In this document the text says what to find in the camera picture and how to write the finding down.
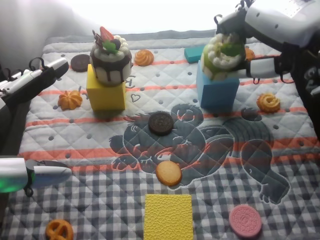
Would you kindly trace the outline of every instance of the cupcake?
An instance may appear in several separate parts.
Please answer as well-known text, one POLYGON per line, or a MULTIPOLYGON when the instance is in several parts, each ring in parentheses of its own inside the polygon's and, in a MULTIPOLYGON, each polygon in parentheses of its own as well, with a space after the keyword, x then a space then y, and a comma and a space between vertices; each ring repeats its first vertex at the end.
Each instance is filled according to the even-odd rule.
POLYGON ((238 35, 221 33, 213 37, 201 55, 203 73, 211 80, 224 80, 246 58, 245 45, 238 35))
POLYGON ((92 31, 94 43, 90 63, 98 81, 107 86, 123 83, 131 74, 132 55, 127 41, 119 35, 113 36, 103 26, 100 35, 92 31))

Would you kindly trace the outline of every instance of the checkered fabric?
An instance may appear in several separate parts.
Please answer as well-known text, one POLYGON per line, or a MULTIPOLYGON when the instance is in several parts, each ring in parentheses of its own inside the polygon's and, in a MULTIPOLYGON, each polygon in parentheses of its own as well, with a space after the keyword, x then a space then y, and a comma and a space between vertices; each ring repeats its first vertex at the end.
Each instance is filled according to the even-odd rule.
MULTIPOLYGON (((1 239, 44 240, 48 222, 64 219, 77 240, 141 240, 146 194, 190 194, 195 240, 238 239, 229 212, 239 204, 259 212, 258 239, 320 239, 320 143, 295 85, 278 78, 261 79, 258 85, 241 79, 231 114, 201 109, 197 64, 185 61, 184 48, 209 39, 128 41, 133 56, 140 49, 151 50, 154 64, 132 68, 126 110, 119 115, 94 115, 86 73, 72 69, 35 97, 20 154, 68 164, 72 177, 35 189, 31 198, 23 191, 11 193, 1 239), (62 111, 59 94, 79 88, 82 106, 62 111), (281 100, 278 113, 264 114, 256 105, 258 96, 268 92, 281 100), (148 132, 144 118, 156 111, 175 118, 173 137, 148 132), (179 163, 180 185, 158 181, 154 170, 163 160, 179 163)), ((256 55, 278 54, 255 39, 247 45, 256 55)), ((91 47, 92 42, 61 38, 46 45, 42 57, 46 63, 61 56, 70 62, 91 47)))

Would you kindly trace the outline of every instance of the gingham pattern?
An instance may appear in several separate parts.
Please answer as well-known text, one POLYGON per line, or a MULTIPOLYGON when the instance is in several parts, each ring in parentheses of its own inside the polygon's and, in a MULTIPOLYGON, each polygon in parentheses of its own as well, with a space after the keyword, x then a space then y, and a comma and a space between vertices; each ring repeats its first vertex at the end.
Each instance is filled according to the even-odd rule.
MULTIPOLYGON (((132 55, 139 49, 154 52, 155 61, 181 61, 183 48, 205 44, 208 38, 161 39, 129 41, 132 55)), ((53 61, 62 54, 70 61, 79 53, 88 53, 92 43, 51 43, 44 48, 43 58, 53 61)), ((250 48, 258 55, 277 52, 261 43, 252 41, 250 48)), ((195 84, 196 64, 159 64, 141 68, 134 66, 132 80, 140 91, 127 91, 127 109, 123 116, 134 113, 150 113, 158 110, 169 112, 176 104, 188 103, 199 106, 195 88, 167 90, 142 90, 148 86, 179 86, 195 84), (140 95, 136 102, 131 95, 140 95)), ((69 70, 62 80, 47 90, 77 90, 84 87, 85 73, 69 70)), ((281 108, 303 108, 293 84, 272 81, 268 84, 243 84, 234 102, 233 110, 256 108, 256 99, 261 93, 272 92, 281 98, 281 108)), ((57 104, 58 94, 37 96, 31 103, 28 123, 68 119, 54 124, 27 124, 20 152, 78 150, 83 148, 109 148, 109 138, 123 135, 126 122, 76 123, 77 119, 93 117, 89 101, 74 111, 62 112, 57 104)), ((215 173, 193 180, 187 186, 168 188, 158 181, 155 174, 141 170, 114 171, 102 166, 115 157, 56 156, 57 161, 73 166, 72 178, 58 186, 37 189, 31 198, 23 191, 11 193, 6 208, 1 239, 44 240, 45 229, 52 219, 65 219, 72 224, 74 239, 143 239, 146 194, 191 194, 194 239, 233 240, 238 239, 229 225, 229 212, 238 204, 248 204, 259 212, 262 232, 259 239, 297 240, 320 239, 320 174, 318 167, 319 147, 312 123, 305 112, 283 112, 263 115, 262 121, 275 139, 299 138, 305 146, 290 149, 275 148, 274 157, 286 156, 286 161, 274 160, 271 169, 284 176, 290 190, 279 204, 261 200, 261 185, 241 165, 225 160, 215 173)), ((210 117, 200 127, 222 124, 228 117, 210 117)), ((27 155, 37 157, 35 153, 27 155)))

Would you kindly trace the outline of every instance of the yellow block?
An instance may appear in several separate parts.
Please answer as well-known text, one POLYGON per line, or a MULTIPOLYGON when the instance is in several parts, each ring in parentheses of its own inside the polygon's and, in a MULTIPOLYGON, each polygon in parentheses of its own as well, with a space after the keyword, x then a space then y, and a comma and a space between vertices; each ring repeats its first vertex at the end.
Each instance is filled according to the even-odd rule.
POLYGON ((126 108, 126 83, 117 86, 103 85, 96 78, 91 64, 88 65, 86 91, 93 111, 126 108))
POLYGON ((147 194, 144 240, 193 240, 191 195, 147 194))

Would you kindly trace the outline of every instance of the sleeping bear illustration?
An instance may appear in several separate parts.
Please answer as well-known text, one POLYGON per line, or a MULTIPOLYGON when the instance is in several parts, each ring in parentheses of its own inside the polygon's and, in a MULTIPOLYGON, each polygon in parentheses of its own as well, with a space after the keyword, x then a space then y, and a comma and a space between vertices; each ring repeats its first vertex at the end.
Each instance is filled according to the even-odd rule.
POLYGON ((162 161, 172 161, 182 170, 179 186, 213 174, 228 157, 239 159, 246 173, 261 184, 260 199, 279 204, 289 191, 288 181, 271 169, 273 136, 254 109, 244 108, 241 116, 228 118, 222 125, 206 125, 201 109, 190 104, 175 105, 170 112, 174 121, 169 135, 150 132, 152 114, 127 117, 123 135, 110 138, 111 149, 120 156, 112 167, 125 170, 140 167, 155 174, 162 161))

